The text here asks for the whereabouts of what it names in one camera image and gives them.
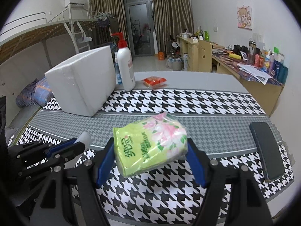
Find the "black smartphone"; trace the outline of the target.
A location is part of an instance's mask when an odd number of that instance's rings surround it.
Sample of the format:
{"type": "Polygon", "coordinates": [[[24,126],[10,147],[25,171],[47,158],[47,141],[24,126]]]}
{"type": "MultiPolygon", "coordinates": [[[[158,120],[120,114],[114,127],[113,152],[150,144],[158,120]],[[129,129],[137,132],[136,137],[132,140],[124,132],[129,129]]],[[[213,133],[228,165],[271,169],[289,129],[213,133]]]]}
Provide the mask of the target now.
{"type": "Polygon", "coordinates": [[[279,179],[285,168],[272,130],[265,122],[251,122],[249,128],[261,159],[265,182],[279,179]]]}

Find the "blue plaid quilt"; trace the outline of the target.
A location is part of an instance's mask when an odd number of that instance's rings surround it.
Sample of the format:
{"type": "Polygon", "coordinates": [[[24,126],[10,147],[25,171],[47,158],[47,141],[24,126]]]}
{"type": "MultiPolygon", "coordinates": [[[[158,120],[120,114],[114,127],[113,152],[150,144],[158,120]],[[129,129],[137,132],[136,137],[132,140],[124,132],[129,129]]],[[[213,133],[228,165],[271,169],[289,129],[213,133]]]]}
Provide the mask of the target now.
{"type": "Polygon", "coordinates": [[[15,102],[19,108],[33,105],[44,107],[53,97],[54,94],[44,77],[41,80],[35,79],[27,85],[17,96],[15,102]]]}

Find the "red snack packet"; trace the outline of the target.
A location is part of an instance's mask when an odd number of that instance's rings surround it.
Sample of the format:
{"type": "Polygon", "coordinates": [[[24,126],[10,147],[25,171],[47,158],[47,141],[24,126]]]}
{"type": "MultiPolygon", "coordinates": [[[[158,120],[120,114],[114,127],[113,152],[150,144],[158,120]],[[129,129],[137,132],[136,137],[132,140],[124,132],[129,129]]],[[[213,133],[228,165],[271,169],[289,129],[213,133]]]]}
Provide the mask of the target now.
{"type": "Polygon", "coordinates": [[[166,79],[158,76],[150,76],[142,80],[142,83],[150,89],[155,89],[163,86],[166,83],[166,79]]]}

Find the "wooden smiley chair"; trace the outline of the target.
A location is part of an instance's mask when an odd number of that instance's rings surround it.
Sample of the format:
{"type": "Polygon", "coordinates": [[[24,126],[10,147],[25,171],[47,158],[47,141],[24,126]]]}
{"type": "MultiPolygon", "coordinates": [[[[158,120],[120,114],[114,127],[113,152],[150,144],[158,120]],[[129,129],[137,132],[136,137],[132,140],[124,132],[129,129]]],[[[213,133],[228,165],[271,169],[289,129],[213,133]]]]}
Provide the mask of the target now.
{"type": "Polygon", "coordinates": [[[212,45],[205,40],[198,43],[198,71],[205,73],[212,71],[212,45]]]}

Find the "glass balcony door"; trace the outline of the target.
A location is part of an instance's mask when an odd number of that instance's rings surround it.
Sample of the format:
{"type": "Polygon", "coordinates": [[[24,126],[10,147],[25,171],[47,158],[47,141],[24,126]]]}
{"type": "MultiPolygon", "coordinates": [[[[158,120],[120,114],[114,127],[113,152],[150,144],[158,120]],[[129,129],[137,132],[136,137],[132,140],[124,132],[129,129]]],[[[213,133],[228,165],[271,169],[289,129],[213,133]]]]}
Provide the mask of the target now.
{"type": "Polygon", "coordinates": [[[123,1],[133,57],[153,56],[155,44],[152,0],[123,1]]]}

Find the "green floral tissue pack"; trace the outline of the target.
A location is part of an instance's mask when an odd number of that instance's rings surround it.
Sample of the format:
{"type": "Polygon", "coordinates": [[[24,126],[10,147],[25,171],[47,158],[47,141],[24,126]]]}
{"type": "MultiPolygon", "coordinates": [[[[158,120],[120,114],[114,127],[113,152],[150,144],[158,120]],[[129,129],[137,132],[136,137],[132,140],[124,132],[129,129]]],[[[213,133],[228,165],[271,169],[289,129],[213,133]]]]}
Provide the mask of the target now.
{"type": "Polygon", "coordinates": [[[185,127],[167,112],[114,128],[113,138],[116,164],[125,178],[159,168],[188,152],[185,127]]]}

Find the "anime girl poster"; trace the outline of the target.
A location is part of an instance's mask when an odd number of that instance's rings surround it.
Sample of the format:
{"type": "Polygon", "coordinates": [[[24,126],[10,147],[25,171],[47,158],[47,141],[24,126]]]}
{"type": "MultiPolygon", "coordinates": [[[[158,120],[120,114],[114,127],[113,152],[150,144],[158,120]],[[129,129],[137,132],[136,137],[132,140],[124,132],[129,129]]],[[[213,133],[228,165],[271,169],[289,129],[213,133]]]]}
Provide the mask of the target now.
{"type": "Polygon", "coordinates": [[[241,29],[252,30],[252,8],[250,6],[237,7],[237,26],[241,29]]]}

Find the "left olive curtain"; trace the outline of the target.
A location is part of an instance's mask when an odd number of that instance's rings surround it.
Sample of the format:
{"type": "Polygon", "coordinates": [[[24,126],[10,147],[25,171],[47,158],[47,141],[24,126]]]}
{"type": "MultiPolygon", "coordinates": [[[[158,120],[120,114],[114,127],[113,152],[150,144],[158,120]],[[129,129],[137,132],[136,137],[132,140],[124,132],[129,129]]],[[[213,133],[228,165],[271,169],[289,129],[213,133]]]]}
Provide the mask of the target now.
{"type": "Polygon", "coordinates": [[[128,40],[127,19],[123,0],[88,0],[88,7],[95,12],[110,13],[117,18],[120,31],[125,40],[128,40]]]}

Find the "white foam box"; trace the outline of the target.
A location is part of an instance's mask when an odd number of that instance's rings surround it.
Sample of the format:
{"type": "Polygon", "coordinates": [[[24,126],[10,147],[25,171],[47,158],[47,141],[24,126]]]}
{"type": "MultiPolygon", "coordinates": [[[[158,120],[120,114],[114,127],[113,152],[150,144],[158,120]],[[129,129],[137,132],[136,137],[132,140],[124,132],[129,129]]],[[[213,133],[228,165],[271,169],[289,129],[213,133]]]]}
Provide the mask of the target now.
{"type": "Polygon", "coordinates": [[[101,109],[116,85],[109,46],[76,54],[44,75],[62,111],[88,117],[101,109]]]}

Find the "olive curtain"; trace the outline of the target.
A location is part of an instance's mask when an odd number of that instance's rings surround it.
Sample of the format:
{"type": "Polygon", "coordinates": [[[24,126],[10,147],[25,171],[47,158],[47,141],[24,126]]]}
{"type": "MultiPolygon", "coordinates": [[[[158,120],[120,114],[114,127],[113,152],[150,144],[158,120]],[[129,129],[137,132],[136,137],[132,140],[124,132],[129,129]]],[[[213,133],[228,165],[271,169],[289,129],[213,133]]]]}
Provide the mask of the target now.
{"type": "Polygon", "coordinates": [[[153,0],[155,32],[159,52],[167,52],[169,36],[174,38],[194,29],[190,0],[153,0]]]}
{"type": "Polygon", "coordinates": [[[110,13],[117,18],[120,31],[125,40],[128,40],[127,19],[123,0],[88,0],[88,7],[95,12],[110,13]]]}

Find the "grey trash bin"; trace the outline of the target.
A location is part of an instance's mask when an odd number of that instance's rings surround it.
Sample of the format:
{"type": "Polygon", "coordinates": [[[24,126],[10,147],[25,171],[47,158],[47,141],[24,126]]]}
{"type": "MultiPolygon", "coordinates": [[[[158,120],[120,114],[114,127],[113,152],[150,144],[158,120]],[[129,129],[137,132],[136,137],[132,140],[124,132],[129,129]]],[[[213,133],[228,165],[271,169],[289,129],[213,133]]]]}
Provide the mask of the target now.
{"type": "Polygon", "coordinates": [[[182,58],[172,58],[171,64],[173,71],[181,71],[183,68],[182,58]]]}

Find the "right olive curtain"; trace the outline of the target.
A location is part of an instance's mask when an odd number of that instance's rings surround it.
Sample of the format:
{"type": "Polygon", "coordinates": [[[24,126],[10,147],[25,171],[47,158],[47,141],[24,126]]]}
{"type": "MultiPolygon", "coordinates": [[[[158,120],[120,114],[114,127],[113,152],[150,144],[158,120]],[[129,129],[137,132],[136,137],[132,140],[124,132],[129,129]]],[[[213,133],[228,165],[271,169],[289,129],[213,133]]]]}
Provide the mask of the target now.
{"type": "Polygon", "coordinates": [[[167,52],[169,36],[174,38],[194,29],[190,0],[153,0],[155,32],[159,52],[167,52]]]}

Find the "white air conditioner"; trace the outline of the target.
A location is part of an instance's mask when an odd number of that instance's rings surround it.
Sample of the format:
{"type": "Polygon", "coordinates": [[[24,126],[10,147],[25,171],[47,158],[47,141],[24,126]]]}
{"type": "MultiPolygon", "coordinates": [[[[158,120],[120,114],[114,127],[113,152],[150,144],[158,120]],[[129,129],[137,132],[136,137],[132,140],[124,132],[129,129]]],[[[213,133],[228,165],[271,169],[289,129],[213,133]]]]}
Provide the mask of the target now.
{"type": "Polygon", "coordinates": [[[83,7],[85,5],[84,2],[80,0],[65,0],[64,1],[65,7],[67,8],[68,6],[77,6],[77,7],[83,7]]]}

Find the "orange bag on floor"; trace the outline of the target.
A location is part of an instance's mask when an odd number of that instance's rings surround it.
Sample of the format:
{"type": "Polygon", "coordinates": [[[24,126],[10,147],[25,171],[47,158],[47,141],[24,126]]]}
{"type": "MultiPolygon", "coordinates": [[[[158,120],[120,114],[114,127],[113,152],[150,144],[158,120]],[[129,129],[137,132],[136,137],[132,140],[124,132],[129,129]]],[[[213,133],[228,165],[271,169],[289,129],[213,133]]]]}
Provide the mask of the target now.
{"type": "Polygon", "coordinates": [[[165,59],[164,52],[158,52],[158,60],[162,61],[165,59]]]}

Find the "metal bunk bed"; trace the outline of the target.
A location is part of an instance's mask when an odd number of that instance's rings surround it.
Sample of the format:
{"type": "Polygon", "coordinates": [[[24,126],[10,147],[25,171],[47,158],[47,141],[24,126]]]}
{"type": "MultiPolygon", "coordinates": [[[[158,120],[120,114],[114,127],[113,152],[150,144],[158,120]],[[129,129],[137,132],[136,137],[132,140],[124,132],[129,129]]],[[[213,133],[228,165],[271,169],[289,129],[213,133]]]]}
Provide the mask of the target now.
{"type": "Polygon", "coordinates": [[[68,34],[70,36],[74,50],[77,54],[86,48],[90,49],[90,39],[86,32],[89,29],[96,27],[98,21],[106,21],[112,15],[111,13],[89,11],[85,8],[83,10],[87,15],[87,18],[75,18],[72,15],[71,6],[69,6],[50,20],[47,20],[44,12],[39,12],[6,23],[4,27],[8,27],[8,29],[4,29],[4,31],[1,32],[1,36],[4,36],[11,31],[15,31],[17,28],[27,24],[45,21],[43,24],[27,28],[2,40],[1,64],[37,43],[41,42],[43,47],[46,48],[46,41],[48,39],[63,34],[68,34]]]}

